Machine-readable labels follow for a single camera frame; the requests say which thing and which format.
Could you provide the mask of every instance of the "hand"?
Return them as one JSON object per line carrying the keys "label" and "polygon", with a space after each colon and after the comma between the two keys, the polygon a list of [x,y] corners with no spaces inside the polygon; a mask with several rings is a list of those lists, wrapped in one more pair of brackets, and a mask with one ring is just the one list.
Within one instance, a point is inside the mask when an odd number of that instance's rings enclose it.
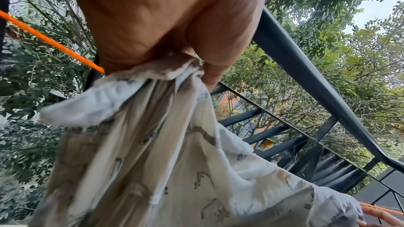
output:
{"label": "hand", "polygon": [[[381,220],[384,220],[386,223],[391,225],[392,227],[404,227],[404,222],[393,217],[386,211],[382,211],[379,209],[374,209],[370,207],[362,207],[362,211],[364,214],[374,216],[377,218],[380,218]],[[364,221],[358,221],[359,227],[380,227],[383,225],[380,224],[367,224]]]}
{"label": "hand", "polygon": [[78,0],[109,74],[173,52],[197,54],[212,90],[240,57],[265,0]]}

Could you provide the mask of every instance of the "sky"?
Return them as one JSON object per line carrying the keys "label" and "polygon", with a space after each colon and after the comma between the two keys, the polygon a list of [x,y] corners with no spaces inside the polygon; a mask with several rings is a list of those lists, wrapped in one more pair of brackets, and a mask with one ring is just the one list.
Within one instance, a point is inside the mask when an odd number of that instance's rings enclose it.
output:
{"label": "sky", "polygon": [[[353,18],[353,22],[359,26],[359,28],[364,28],[365,24],[375,18],[386,19],[393,12],[393,6],[396,5],[397,1],[404,0],[384,0],[383,2],[378,2],[376,0],[363,1],[359,6],[363,8],[362,13],[357,13]],[[350,33],[352,27],[347,27],[345,32]]]}

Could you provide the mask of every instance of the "orange rope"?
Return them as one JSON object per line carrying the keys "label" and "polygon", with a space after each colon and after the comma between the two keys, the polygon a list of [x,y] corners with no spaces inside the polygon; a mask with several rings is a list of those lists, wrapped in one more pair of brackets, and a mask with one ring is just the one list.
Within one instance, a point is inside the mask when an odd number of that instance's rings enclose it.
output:
{"label": "orange rope", "polygon": [[386,211],[386,212],[389,212],[389,213],[392,213],[392,214],[399,214],[399,215],[404,216],[404,213],[397,212],[397,211],[394,211],[394,210],[391,210],[391,209],[385,209],[385,208],[369,205],[369,204],[362,203],[362,202],[359,202],[359,204],[361,204],[361,206],[370,207],[370,208],[374,208],[374,209],[380,209],[380,210],[383,210],[383,211]]}
{"label": "orange rope", "polygon": [[19,20],[9,16],[7,13],[3,12],[0,10],[0,17],[15,24],[16,26],[18,26],[20,29],[25,30],[28,33],[33,34],[34,36],[36,36],[37,38],[41,39],[42,41],[44,41],[45,43],[48,43],[50,45],[52,45],[53,47],[56,47],[57,49],[61,50],[62,52],[64,52],[65,54],[75,58],[76,60],[80,61],[81,63],[91,67],[92,69],[97,70],[98,72],[100,72],[101,74],[105,74],[104,69],[101,68],[100,66],[94,64],[93,62],[89,61],[88,59],[76,54],[75,52],[73,52],[72,50],[67,49],[66,47],[62,46],[61,44],[57,43],[56,41],[50,39],[49,37],[39,33],[38,31],[36,31],[35,29],[31,28],[30,26],[20,22]]}

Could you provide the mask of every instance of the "white fabric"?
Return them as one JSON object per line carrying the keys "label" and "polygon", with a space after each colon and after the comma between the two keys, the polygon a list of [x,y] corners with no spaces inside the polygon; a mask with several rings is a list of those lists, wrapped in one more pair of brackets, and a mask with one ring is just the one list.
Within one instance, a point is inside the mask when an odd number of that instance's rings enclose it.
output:
{"label": "white fabric", "polygon": [[258,157],[221,126],[202,74],[179,55],[43,109],[67,129],[29,226],[357,226],[352,197]]}

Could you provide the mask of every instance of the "orange cord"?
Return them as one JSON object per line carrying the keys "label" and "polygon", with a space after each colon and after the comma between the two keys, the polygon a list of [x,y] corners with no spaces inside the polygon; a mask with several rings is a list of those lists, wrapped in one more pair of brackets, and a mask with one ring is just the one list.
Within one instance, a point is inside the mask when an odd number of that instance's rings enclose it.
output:
{"label": "orange cord", "polygon": [[92,69],[97,70],[98,72],[100,72],[101,74],[105,74],[105,71],[103,68],[101,68],[100,66],[94,64],[93,62],[89,61],[88,59],[76,54],[75,52],[73,52],[72,50],[67,49],[66,47],[62,46],[61,44],[57,43],[56,41],[50,39],[49,37],[39,33],[38,31],[36,31],[35,29],[31,28],[30,26],[20,22],[19,20],[9,16],[7,13],[3,12],[0,10],[0,17],[15,24],[16,26],[18,26],[20,29],[25,30],[28,33],[31,33],[32,35],[36,36],[37,38],[41,39],[42,41],[44,41],[45,43],[48,43],[50,45],[52,45],[53,47],[58,48],[59,50],[61,50],[62,52],[64,52],[65,54],[75,58],[76,60],[78,60],[79,62],[91,67]]}

